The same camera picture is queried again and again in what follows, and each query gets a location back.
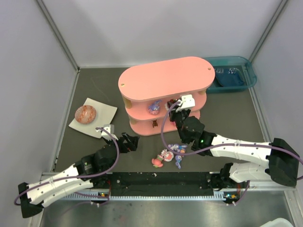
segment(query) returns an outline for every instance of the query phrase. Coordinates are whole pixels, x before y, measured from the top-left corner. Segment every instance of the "pink shelf tier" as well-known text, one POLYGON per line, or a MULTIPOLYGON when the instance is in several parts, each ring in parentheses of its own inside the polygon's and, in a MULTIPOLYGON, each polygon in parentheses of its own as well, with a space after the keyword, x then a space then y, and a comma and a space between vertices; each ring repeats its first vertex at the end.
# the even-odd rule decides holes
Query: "pink shelf tier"
MULTIPOLYGON (((196 118, 200 118, 200 111, 191 112, 190 116, 195 116, 196 118)), ((145 122, 137 122, 136 124, 131 124, 131 128, 133 131, 141 136, 151 136, 155 134, 161 133, 161 126, 162 126, 163 119, 157 120, 158 126, 152 127, 152 121, 145 121, 145 122)), ((164 132, 175 131, 177 130, 176 126, 173 125, 169 118, 166 119, 164 125, 164 132)))
POLYGON ((145 102, 206 90, 214 75, 208 61, 184 57, 130 67, 121 74, 118 85, 128 100, 145 102))
MULTIPOLYGON (((192 109, 192 111, 194 112, 200 110, 205 105, 206 93, 200 95, 198 94, 198 92, 195 92, 192 95, 196 103, 195 107, 192 109)), ((164 104, 166 104, 172 98, 178 99, 180 98, 180 96, 171 96, 168 98, 161 99, 162 102, 160 103, 160 113, 158 113, 157 115, 152 115, 148 112, 148 106, 150 106, 153 102, 155 102, 155 100, 146 101, 146 102, 132 102, 132 108, 130 109, 125 108, 125 109, 127 114, 131 118, 134 118, 137 121, 152 121, 165 116, 166 109, 164 104)))

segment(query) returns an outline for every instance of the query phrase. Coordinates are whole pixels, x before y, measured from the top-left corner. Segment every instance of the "white wall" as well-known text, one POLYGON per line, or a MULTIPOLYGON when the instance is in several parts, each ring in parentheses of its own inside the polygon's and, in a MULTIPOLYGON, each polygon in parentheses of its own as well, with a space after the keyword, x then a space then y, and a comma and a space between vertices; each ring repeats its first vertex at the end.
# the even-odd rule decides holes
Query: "white wall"
MULTIPOLYGON (((303 157, 303 1, 291 0, 254 61, 255 86, 273 137, 303 157)), ((303 182, 299 182, 303 198, 303 182)))
POLYGON ((0 226, 25 227, 18 184, 50 170, 75 71, 35 1, 0 1, 0 21, 0 226))
POLYGON ((280 0, 44 0, 81 67, 249 58, 280 0))

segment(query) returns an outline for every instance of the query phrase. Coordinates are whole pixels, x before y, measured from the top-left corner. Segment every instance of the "white plate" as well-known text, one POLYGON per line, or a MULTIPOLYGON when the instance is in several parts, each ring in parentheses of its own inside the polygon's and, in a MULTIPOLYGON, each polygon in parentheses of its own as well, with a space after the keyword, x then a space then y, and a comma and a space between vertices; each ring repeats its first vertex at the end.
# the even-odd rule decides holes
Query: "white plate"
POLYGON ((87 98, 83 105, 91 105, 96 109, 97 114, 95 120, 89 124, 81 124, 74 118, 69 126, 89 136, 101 138, 101 132, 97 132, 95 128, 110 124, 115 116, 117 107, 97 102, 91 98, 87 98))

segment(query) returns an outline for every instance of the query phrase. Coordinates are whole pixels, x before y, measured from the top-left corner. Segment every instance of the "blue plastic bin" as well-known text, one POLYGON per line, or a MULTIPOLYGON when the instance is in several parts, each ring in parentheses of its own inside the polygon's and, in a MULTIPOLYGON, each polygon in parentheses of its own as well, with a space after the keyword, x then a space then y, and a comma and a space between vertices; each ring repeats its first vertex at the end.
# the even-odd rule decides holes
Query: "blue plastic bin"
POLYGON ((212 64, 214 69, 217 68, 236 68, 239 70, 239 76, 244 81, 244 85, 234 87, 222 87, 218 80, 215 78, 212 85, 207 89, 207 93, 226 93, 226 92, 239 92, 244 91, 247 88, 253 87, 257 82, 257 76, 255 75, 252 65, 249 60, 231 56, 231 57, 213 57, 204 58, 212 64))

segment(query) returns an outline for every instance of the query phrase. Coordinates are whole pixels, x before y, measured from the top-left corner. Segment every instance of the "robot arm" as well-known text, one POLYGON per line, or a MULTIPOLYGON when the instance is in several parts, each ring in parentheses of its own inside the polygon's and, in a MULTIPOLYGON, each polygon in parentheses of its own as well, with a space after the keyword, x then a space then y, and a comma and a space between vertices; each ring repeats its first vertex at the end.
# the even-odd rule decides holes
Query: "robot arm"
MULTIPOLYGON (((122 137, 117 138, 114 135, 114 126, 105 125, 104 129, 116 139, 120 153, 136 151, 139 137, 131 137, 122 133, 122 137)), ((20 197, 20 205, 23 218, 28 218, 42 211, 54 201, 67 196, 71 193, 93 187, 103 187, 107 183, 107 175, 101 175, 94 178, 69 178, 64 180, 57 179, 71 176, 94 175, 108 170, 115 162, 117 151, 114 143, 106 133, 102 132, 102 138, 107 145, 103 146, 96 153, 83 157, 80 161, 72 164, 70 167, 52 176, 44 181, 18 185, 19 194, 29 189, 27 193, 20 197)))
POLYGON ((193 151, 224 143, 234 144, 234 146, 211 148, 199 153, 199 155, 231 157, 248 162, 243 164, 225 164, 220 171, 221 179, 225 185, 228 186, 230 180, 241 183, 247 180, 272 179, 274 182, 285 186, 296 186, 299 161, 272 148, 257 147, 258 145, 268 145, 284 148, 299 157, 284 140, 274 139, 273 142, 263 143, 247 142, 207 132, 204 130, 205 126, 197 118, 189 117, 190 109, 182 107, 184 104, 182 100, 170 100, 167 103, 167 107, 171 107, 175 102, 179 101, 179 104, 169 113, 169 119, 171 122, 175 122, 183 143, 189 144, 193 142, 191 147, 193 151), (254 147, 240 146, 240 144, 250 144, 254 147))

